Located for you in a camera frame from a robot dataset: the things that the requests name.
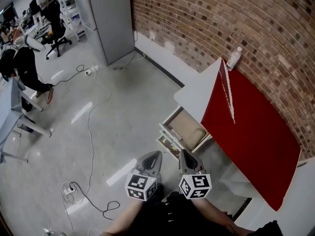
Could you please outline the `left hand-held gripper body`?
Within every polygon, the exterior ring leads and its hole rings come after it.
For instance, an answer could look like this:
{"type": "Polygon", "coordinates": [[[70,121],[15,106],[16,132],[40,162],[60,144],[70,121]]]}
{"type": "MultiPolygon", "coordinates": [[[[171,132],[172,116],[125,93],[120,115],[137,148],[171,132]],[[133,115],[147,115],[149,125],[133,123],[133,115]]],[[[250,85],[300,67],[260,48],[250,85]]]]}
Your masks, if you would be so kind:
{"type": "Polygon", "coordinates": [[[128,173],[125,182],[125,191],[128,197],[147,201],[158,189],[161,176],[143,176],[140,174],[128,173]]]}

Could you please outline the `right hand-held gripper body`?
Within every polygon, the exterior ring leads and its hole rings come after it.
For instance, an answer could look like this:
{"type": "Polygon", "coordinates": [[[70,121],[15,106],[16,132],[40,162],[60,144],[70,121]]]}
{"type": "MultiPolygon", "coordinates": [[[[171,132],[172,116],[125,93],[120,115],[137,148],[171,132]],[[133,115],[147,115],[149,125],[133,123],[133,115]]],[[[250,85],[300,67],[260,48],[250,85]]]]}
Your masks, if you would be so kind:
{"type": "Polygon", "coordinates": [[[181,174],[179,193],[188,200],[206,198],[212,189],[210,174],[181,174]]]}

